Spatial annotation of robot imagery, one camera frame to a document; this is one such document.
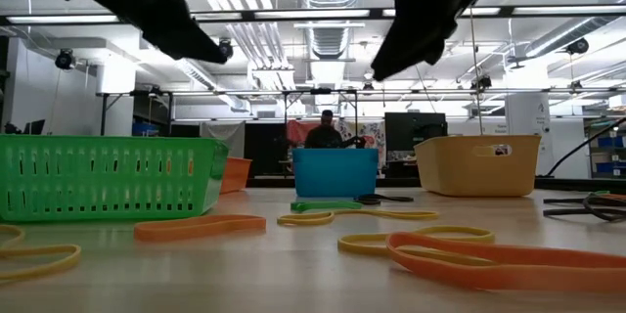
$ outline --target blue plastic bin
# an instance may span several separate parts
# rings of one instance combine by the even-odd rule
[[[295,191],[299,197],[355,198],[376,189],[379,150],[293,150]]]

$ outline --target orange rubber band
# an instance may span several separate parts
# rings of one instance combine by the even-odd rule
[[[626,292],[626,257],[579,250],[502,246],[394,233],[386,240],[393,261],[420,277],[480,290]],[[418,257],[401,246],[423,246],[490,260],[470,266]]]
[[[265,223],[264,217],[254,215],[206,215],[183,220],[142,222],[135,225],[135,240],[167,242],[241,230],[265,231]]]

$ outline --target orange basket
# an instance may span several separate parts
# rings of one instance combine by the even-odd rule
[[[229,157],[226,161],[226,170],[224,170],[220,195],[244,189],[251,164],[252,160],[249,159]]]
[[[454,197],[523,197],[534,189],[540,136],[455,136],[415,146],[422,187]]]

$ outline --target green rubber band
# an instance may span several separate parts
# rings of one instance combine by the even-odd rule
[[[311,209],[360,209],[363,204],[356,201],[294,201],[291,211],[304,212]]]

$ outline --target table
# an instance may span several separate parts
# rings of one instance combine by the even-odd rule
[[[592,216],[543,218],[536,191],[514,200],[451,199],[418,189],[387,209],[438,210],[434,221],[343,215],[331,225],[284,228],[293,189],[258,189],[221,197],[213,213],[267,217],[267,233],[137,244],[132,223],[28,225],[26,244],[74,243],[83,260],[73,270],[37,281],[0,284],[0,312],[624,312],[626,297],[594,293],[469,291],[419,279],[384,258],[339,253],[336,239],[353,233],[412,230],[437,224],[491,229],[500,244],[553,246],[626,254],[626,224]],[[0,270],[6,269],[6,262]]]

